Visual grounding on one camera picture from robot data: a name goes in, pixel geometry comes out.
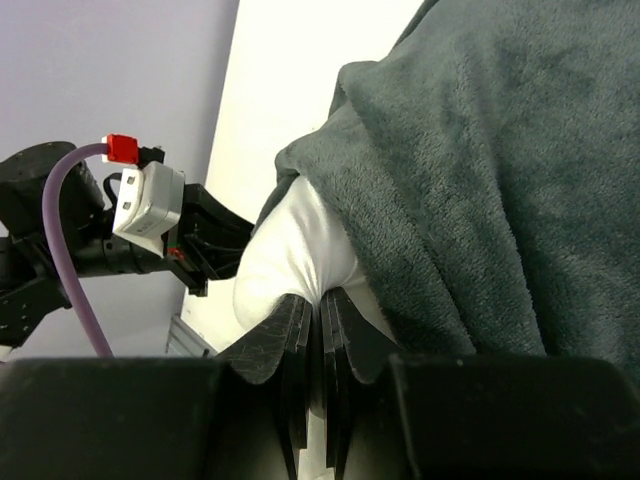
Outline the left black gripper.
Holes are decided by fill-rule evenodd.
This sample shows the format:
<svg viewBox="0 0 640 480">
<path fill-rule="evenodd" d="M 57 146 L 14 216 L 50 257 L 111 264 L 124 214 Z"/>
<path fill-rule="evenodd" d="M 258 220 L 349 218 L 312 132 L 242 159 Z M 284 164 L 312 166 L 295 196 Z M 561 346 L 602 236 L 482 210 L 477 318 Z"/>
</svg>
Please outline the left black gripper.
<svg viewBox="0 0 640 480">
<path fill-rule="evenodd" d="M 204 186 L 188 184 L 180 219 L 163 235 L 165 263 L 188 294 L 204 297 L 209 280 L 236 275 L 253 228 Z"/>
</svg>

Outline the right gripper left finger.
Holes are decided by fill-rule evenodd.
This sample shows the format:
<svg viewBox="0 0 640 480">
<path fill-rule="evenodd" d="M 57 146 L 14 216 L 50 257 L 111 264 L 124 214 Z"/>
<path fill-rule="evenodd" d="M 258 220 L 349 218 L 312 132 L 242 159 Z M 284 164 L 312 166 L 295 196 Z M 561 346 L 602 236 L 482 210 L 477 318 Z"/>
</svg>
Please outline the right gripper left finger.
<svg viewBox="0 0 640 480">
<path fill-rule="evenodd" d="M 232 370 L 226 479 L 296 479 L 307 446 L 312 307 L 288 294 L 268 318 L 217 356 Z"/>
</svg>

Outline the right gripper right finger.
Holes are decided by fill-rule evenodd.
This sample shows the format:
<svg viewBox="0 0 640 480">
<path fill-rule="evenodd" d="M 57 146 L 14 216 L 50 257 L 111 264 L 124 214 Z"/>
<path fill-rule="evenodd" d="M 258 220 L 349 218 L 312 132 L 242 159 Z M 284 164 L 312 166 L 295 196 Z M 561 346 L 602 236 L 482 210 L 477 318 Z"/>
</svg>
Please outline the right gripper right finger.
<svg viewBox="0 0 640 480">
<path fill-rule="evenodd" d="M 342 289 L 320 305 L 327 464 L 337 479 L 403 479 L 398 346 L 369 323 Z"/>
</svg>

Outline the white pillow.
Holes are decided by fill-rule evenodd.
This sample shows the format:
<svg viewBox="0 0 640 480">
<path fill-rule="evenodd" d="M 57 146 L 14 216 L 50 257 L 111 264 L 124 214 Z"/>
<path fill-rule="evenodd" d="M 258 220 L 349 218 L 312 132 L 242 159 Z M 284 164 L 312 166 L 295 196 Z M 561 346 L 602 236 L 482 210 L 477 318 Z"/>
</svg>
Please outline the white pillow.
<svg viewBox="0 0 640 480">
<path fill-rule="evenodd" d="M 256 226 L 244 250 L 234 282 L 234 315 L 249 331 L 273 313 L 284 295 L 295 294 L 317 308 L 336 287 L 345 290 L 369 323 L 394 337 L 340 219 L 299 176 Z"/>
</svg>

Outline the zebra and green pillowcase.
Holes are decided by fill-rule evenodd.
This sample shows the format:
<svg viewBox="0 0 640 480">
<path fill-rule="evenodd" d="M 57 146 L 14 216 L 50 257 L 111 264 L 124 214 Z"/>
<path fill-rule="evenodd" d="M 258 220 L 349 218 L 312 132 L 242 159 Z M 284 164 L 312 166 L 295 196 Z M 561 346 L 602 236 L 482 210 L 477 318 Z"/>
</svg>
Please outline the zebra and green pillowcase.
<svg viewBox="0 0 640 480">
<path fill-rule="evenodd" d="M 639 375 L 639 5 L 427 1 L 282 150 L 342 223 L 396 342 Z"/>
</svg>

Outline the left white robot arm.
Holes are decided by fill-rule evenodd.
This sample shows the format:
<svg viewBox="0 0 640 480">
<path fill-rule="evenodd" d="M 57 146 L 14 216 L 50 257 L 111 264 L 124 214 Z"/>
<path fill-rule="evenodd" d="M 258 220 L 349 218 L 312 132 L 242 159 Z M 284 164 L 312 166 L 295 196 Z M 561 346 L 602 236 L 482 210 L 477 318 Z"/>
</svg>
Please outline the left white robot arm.
<svg viewBox="0 0 640 480">
<path fill-rule="evenodd" d="M 42 219 L 45 182 L 75 145 L 65 141 L 24 149 L 1 164 L 1 344 L 24 345 L 51 312 L 70 303 L 49 252 Z M 217 201 L 200 184 L 184 188 L 178 224 L 151 253 L 112 233 L 115 195 L 108 180 L 98 184 L 85 163 L 75 166 L 61 188 L 61 220 L 73 266 L 80 277 L 170 271 L 203 297 L 211 280 L 235 276 L 253 224 Z"/>
</svg>

